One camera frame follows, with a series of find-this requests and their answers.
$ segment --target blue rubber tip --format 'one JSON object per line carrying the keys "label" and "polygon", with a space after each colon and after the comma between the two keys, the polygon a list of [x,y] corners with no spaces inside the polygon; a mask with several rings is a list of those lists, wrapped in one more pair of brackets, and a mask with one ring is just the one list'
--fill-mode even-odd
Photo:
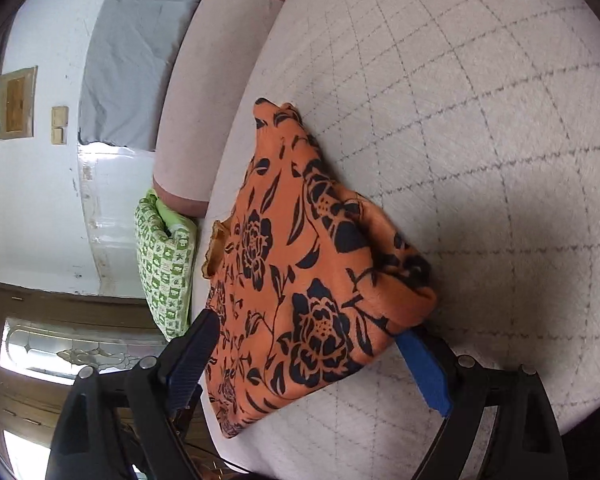
{"label": "blue rubber tip", "polygon": [[453,402],[449,396],[446,375],[421,339],[407,330],[395,338],[398,349],[413,375],[427,405],[447,416]]}

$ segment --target metal screw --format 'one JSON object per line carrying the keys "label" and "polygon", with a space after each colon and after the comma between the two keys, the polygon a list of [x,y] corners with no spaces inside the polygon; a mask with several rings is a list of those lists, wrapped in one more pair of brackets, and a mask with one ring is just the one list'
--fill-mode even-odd
{"label": "metal screw", "polygon": [[535,375],[538,373],[532,365],[522,365],[522,371],[527,375]]}
{"label": "metal screw", "polygon": [[78,372],[78,377],[80,377],[81,379],[86,379],[88,377],[91,377],[93,375],[93,367],[90,366],[85,366],[83,368],[80,368],[80,371]]}
{"label": "metal screw", "polygon": [[475,359],[473,357],[471,357],[470,355],[461,355],[458,358],[458,364],[462,368],[473,368],[475,365]]}
{"label": "metal screw", "polygon": [[156,359],[154,356],[152,355],[148,355],[147,357],[143,357],[142,359],[140,359],[140,367],[142,368],[142,370],[148,370],[149,368],[153,368],[158,362],[158,359]]}

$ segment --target orange fabric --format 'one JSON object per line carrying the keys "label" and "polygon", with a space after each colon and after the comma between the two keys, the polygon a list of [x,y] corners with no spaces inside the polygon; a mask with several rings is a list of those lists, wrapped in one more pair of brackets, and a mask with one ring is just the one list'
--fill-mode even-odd
{"label": "orange fabric", "polygon": [[360,370],[436,302],[429,264],[329,176],[298,112],[259,99],[253,113],[255,155],[205,266],[221,321],[206,384],[226,437]]}

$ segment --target light switch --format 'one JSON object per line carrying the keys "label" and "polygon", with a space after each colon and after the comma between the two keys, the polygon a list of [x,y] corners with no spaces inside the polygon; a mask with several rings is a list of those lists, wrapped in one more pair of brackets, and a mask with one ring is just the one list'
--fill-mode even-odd
{"label": "light switch", "polygon": [[69,123],[69,107],[54,106],[51,108],[51,127],[65,128]]}
{"label": "light switch", "polygon": [[64,138],[64,130],[62,128],[51,128],[51,143],[66,144],[66,139]]}

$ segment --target green checkered pillow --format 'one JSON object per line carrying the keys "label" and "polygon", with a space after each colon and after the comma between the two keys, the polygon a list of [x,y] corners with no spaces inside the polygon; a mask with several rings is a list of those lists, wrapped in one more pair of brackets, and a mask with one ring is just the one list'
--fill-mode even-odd
{"label": "green checkered pillow", "polygon": [[189,327],[196,225],[167,208],[151,189],[136,208],[136,239],[146,301],[169,341]]}

